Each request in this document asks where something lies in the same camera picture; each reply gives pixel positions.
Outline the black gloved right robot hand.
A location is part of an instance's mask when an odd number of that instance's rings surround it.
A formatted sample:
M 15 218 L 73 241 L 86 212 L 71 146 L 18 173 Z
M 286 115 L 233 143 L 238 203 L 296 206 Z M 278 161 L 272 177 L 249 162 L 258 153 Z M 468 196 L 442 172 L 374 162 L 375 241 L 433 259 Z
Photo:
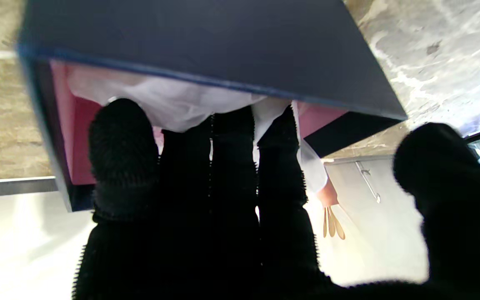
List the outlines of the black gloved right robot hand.
M 118 99 L 88 133 L 96 178 L 73 300 L 480 300 L 480 164 L 449 125 L 398 147 L 393 172 L 423 217 L 424 283 L 333 283 L 318 249 L 291 107 L 258 142 L 251 108 L 216 114 L 158 152 L 143 109 Z

